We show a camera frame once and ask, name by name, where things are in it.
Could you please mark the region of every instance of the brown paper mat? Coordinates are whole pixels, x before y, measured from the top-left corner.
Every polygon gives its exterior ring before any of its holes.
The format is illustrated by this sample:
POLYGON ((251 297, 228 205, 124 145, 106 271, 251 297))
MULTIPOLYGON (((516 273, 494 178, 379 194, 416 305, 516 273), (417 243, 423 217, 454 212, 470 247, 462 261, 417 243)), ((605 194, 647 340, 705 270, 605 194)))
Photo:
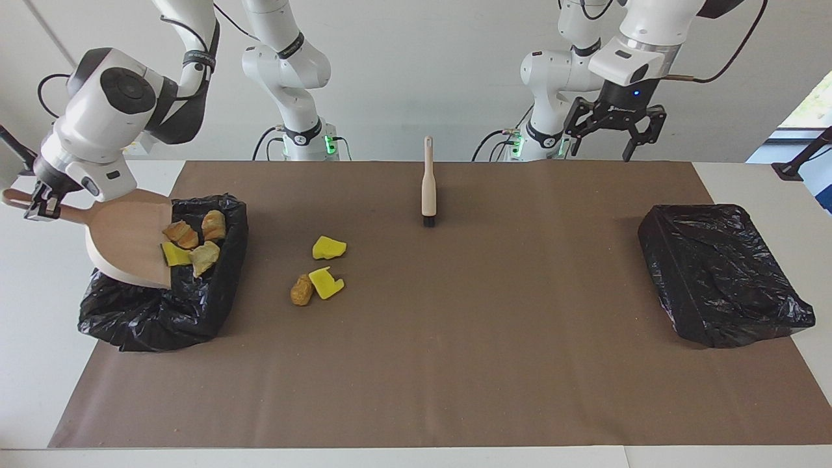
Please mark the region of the brown paper mat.
POLYGON ((235 309, 168 354, 99 344, 51 447, 809 445, 832 410, 789 338, 671 329, 636 229, 708 203, 691 164, 188 162, 174 197, 249 205, 235 309), (321 234, 349 243, 313 261, 321 234), (298 274, 347 287, 293 307, 298 274))

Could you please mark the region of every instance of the table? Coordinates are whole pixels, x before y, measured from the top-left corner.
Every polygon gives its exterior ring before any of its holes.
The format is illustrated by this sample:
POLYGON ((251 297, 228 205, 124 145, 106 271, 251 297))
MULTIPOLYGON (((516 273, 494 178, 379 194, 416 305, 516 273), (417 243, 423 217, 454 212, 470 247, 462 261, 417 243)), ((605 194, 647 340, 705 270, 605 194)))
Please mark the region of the table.
MULTIPOLYGON (((815 306, 818 326, 795 336, 827 399, 832 395, 832 218, 801 184, 780 181, 767 166, 695 165, 715 202, 745 207, 795 289, 815 306)), ((140 187, 167 193, 182 162, 131 162, 140 187)), ((16 186, 22 189, 25 182, 16 186)), ((83 196, 69 202, 78 203, 83 196)), ((77 302, 91 264, 82 229, 69 223, 33 225, 18 212, 0 210, 7 238, 25 245, 0 254, 3 327, 0 329, 0 446, 29 451, 0 453, 3 466, 97 466, 131 460, 134 465, 183 462, 199 466, 477 465, 522 461, 528 466, 826 466, 832 446, 820 447, 567 447, 522 449, 395 449, 331 451, 40 451, 52 431, 94 340, 75 330, 77 302), (31 309, 31 297, 39 308, 31 309), (38 353, 31 356, 31 350, 38 353)))

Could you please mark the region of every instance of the black plastic bag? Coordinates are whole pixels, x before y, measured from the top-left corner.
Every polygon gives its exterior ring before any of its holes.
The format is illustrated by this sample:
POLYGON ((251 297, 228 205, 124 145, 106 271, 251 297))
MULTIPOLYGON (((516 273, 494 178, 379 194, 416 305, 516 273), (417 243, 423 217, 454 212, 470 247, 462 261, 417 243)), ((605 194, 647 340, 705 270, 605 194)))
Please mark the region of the black plastic bag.
POLYGON ((173 222, 184 220, 202 238, 202 218, 225 215, 225 240, 217 263, 201 278, 193 266, 171 269, 171 289, 133 286, 92 273, 81 302, 78 330, 119 346, 119 351, 170 351, 209 341, 219 333, 234 303, 248 245, 245 203, 231 195, 173 201, 173 222))
POLYGON ((676 333, 709 347, 746 346, 815 325, 748 213, 737 205, 657 206, 638 229, 676 333))

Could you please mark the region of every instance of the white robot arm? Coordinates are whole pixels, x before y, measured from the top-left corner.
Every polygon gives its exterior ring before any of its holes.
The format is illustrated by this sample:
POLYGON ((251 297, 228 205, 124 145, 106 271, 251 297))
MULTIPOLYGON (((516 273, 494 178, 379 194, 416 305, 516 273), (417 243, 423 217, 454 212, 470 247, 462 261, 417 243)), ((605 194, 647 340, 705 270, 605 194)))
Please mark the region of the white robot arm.
POLYGON ((545 60, 536 59, 535 54, 537 57, 560 57, 563 63, 562 52, 534 52, 523 63, 523 81, 535 96, 535 113, 522 129, 521 144, 515 147, 513 159, 522 161, 565 155, 566 146, 557 143, 566 138, 572 140, 574 155, 586 135, 600 129, 612 129, 630 133, 630 141, 622 155, 629 161, 636 147, 658 140, 667 114, 662 106, 648 106, 659 81, 668 75, 686 41, 693 18, 721 17, 743 1, 617 0, 627 9, 620 33, 597 50, 596 47, 582 48, 593 36, 594 20, 589 17, 600 17, 612 5, 612 0, 563 0, 559 26, 561 34, 574 44, 572 57, 567 66, 557 67, 557 60, 550 60, 550 77, 538 80, 533 77, 539 76, 538 70, 547 64, 545 60), (588 63, 576 54, 580 51, 587 54, 588 63), (547 84, 545 92, 543 82, 547 84), (595 102, 579 97, 570 105, 558 94, 598 88, 601 94, 595 102), (636 124, 644 118, 649 118, 650 123, 641 132, 636 124))
POLYGON ((88 51, 67 82, 67 110, 34 163, 37 185, 26 218, 57 219, 69 192, 84 189, 105 202, 134 190, 122 148, 142 131, 169 144, 199 131, 220 36, 213 2, 153 2, 186 46, 179 83, 116 49, 88 51))
POLYGON ((298 29, 289 0, 243 0, 254 35, 262 42, 243 52, 245 75, 274 99, 283 117, 286 156, 293 161, 338 159, 335 127, 318 115, 306 91, 326 86, 326 56, 298 29))
MULTIPOLYGON (((607 0, 587 0, 587 11, 600 12, 607 0)), ((510 155, 514 161, 547 159, 558 153, 563 123, 572 108, 565 91, 597 91, 603 79, 590 73, 590 59, 601 48, 601 37, 577 0, 565 0, 557 23, 572 43, 569 52, 537 51, 526 56, 520 76, 534 96, 532 115, 521 127, 521 142, 510 155)))

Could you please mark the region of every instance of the green led light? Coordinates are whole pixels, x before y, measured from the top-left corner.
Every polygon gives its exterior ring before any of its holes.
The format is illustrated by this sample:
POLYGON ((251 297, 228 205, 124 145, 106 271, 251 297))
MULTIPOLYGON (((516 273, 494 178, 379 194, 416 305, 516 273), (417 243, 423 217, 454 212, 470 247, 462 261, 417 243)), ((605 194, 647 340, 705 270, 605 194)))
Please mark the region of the green led light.
POLYGON ((560 147, 557 149, 557 159, 566 159, 570 147, 572 147, 572 140, 570 138, 562 138, 560 147))
POLYGON ((326 152, 328 154, 335 154, 338 151, 338 147, 335 146, 334 141, 331 136, 324 135, 324 141, 326 142, 326 152))
POLYGON ((523 137, 518 137, 517 142, 514 143, 514 154, 519 155, 522 152, 522 145, 526 142, 526 139, 523 137))

